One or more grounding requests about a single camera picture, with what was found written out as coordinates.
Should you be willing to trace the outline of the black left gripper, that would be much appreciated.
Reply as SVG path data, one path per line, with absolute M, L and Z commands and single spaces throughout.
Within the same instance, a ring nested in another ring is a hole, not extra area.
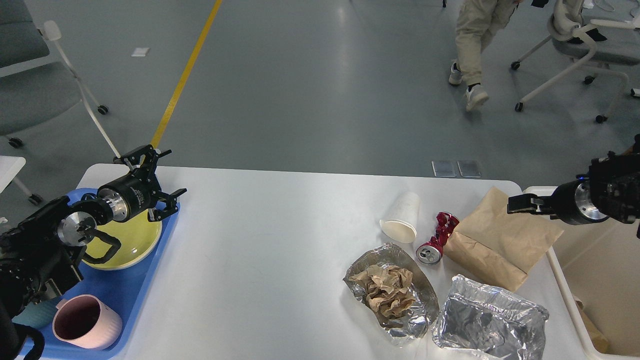
M 155 176 L 159 159 L 172 152 L 142 145 L 113 158 L 113 164 L 129 168 L 128 175 L 99 187 L 97 196 L 109 205 L 114 221 L 128 221 L 147 210 L 147 221 L 157 223 L 178 212 L 178 199 L 188 189 L 162 192 Z

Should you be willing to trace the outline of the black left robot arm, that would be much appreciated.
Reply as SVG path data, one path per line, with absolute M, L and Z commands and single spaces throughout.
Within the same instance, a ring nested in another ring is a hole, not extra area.
M 66 195 L 46 203 L 16 227 L 1 235 L 1 358 L 13 360 L 28 338 L 33 347 L 27 360 L 38 360 L 45 337 L 32 326 L 13 321 L 29 303 L 62 296 L 83 280 L 80 262 L 103 264 L 121 249 L 119 239 L 98 229 L 111 222 L 126 223 L 148 212 L 151 223 L 178 212 L 180 188 L 165 193 L 156 175 L 164 152 L 143 145 L 115 164 L 128 166 L 125 175 L 99 187 L 96 194 L 71 203 Z

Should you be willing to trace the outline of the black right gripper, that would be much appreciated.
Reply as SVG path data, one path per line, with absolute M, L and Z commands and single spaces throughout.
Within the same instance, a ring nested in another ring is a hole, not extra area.
M 610 217 L 594 205 L 587 180 L 564 183 L 551 195 L 519 194 L 507 200 L 507 214 L 549 215 L 570 225 L 603 223 Z

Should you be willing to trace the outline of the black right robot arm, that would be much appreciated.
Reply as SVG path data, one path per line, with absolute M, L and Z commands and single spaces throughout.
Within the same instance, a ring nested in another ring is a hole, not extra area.
M 613 219 L 634 224 L 640 216 L 640 135 L 624 153 L 594 158 L 586 173 L 561 184 L 550 195 L 519 194 L 508 198 L 508 214 L 548 215 L 571 225 Z

